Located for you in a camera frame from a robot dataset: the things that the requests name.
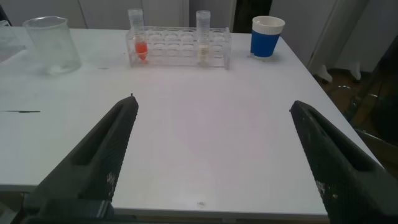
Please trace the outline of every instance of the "white table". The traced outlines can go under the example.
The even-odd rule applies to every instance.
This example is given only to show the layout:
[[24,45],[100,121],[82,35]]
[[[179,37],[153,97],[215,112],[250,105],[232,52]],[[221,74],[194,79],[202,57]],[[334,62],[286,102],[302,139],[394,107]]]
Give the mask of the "white table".
[[[231,69],[129,68],[125,30],[72,29],[83,66],[43,75],[32,52],[0,67],[0,189],[31,190],[120,99],[139,103],[113,206],[119,213],[325,218],[289,112],[314,106],[372,155],[288,45],[248,58],[232,35]],[[31,45],[24,30],[17,33]]]

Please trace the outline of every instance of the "test tube with red liquid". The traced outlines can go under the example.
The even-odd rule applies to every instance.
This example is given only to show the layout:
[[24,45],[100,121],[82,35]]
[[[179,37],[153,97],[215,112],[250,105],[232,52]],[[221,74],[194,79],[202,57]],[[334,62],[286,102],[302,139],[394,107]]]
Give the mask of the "test tube with red liquid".
[[131,29],[134,33],[134,45],[137,56],[145,61],[148,54],[146,33],[144,26],[144,13],[142,9],[129,9]]

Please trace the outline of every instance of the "red liquid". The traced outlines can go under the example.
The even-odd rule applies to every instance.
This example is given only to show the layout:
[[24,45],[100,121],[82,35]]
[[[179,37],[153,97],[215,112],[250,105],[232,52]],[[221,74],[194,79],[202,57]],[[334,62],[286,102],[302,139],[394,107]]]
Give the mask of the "red liquid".
[[145,60],[148,53],[147,42],[136,43],[136,53],[141,60]]

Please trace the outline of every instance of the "test tube with clear liquid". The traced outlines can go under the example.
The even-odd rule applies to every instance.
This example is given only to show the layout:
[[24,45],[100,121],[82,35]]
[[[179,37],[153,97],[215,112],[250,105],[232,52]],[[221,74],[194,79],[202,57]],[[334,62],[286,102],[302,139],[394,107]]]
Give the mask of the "test tube with clear liquid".
[[148,54],[146,32],[144,26],[144,13],[142,9],[129,9],[128,13],[130,26],[134,33],[134,46],[136,48],[136,54],[144,62]]
[[210,11],[197,11],[198,58],[205,63],[209,54]]

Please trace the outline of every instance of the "blue cup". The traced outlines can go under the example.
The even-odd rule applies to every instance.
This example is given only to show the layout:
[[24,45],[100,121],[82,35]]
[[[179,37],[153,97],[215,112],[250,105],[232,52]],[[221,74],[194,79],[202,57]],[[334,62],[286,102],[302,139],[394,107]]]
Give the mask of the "blue cup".
[[274,53],[285,21],[272,16],[257,16],[252,21],[250,53],[258,59],[270,57]]

